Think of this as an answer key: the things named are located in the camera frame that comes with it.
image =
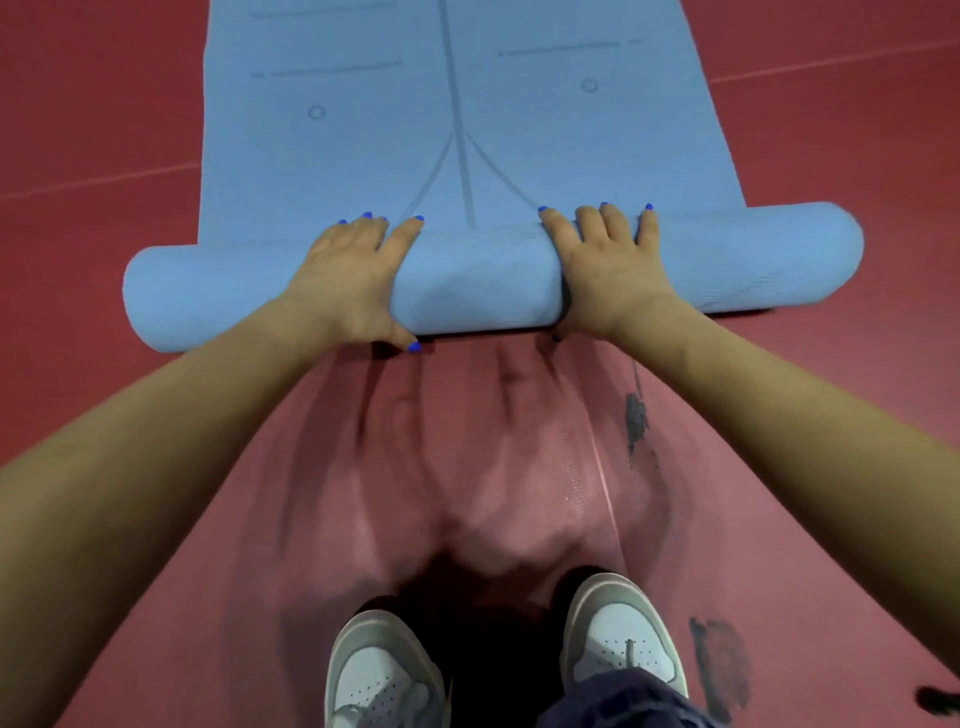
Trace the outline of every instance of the mat roll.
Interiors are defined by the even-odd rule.
[[[863,255],[860,227],[830,203],[664,214],[660,239],[670,281],[705,313],[817,303]],[[147,248],[124,275],[131,325],[159,352],[200,346],[280,294],[308,248]],[[428,220],[390,309],[418,336],[548,327],[562,309],[560,261],[539,223],[434,231]]]

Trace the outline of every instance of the right hand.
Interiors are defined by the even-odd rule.
[[[635,314],[664,301],[680,302],[660,260],[657,213],[640,215],[636,242],[630,223],[613,205],[577,207],[577,229],[549,207],[540,213],[564,267],[572,302],[555,333],[585,333],[618,344]]]

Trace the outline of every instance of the floor stain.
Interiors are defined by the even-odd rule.
[[[627,452],[634,454],[636,443],[644,438],[647,430],[650,429],[650,420],[647,417],[647,405],[643,401],[643,393],[640,391],[640,378],[634,365],[634,381],[636,382],[636,392],[631,392],[626,397],[626,426],[627,426]]]
[[[707,713],[718,723],[730,725],[734,712],[746,708],[753,697],[747,647],[736,630],[720,619],[703,623],[691,617],[690,634],[700,684],[707,698]]]

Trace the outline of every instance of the yoga mat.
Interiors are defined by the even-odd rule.
[[[426,217],[391,301],[418,335],[557,320],[541,204],[653,203],[705,311],[819,301],[862,252],[833,206],[745,207],[677,0],[214,0],[204,107],[200,245],[124,279],[164,352],[278,294],[367,210]]]
[[[744,207],[677,0],[213,0],[204,112],[201,245]]]
[[[667,276],[705,312],[815,303],[853,275],[863,252],[860,227],[829,203],[664,213],[660,230]],[[131,324],[160,352],[199,346],[281,293],[308,247],[141,251],[124,277]],[[560,261],[539,223],[427,227],[397,273],[390,308],[416,335],[546,327],[561,314],[561,290]]]

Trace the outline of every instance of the white sneaker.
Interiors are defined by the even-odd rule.
[[[444,678],[399,617],[369,610],[347,622],[330,653],[327,728],[446,728]]]
[[[595,574],[577,590],[566,616],[560,653],[564,690],[628,667],[643,667],[688,697],[677,648],[650,600],[630,579]]]

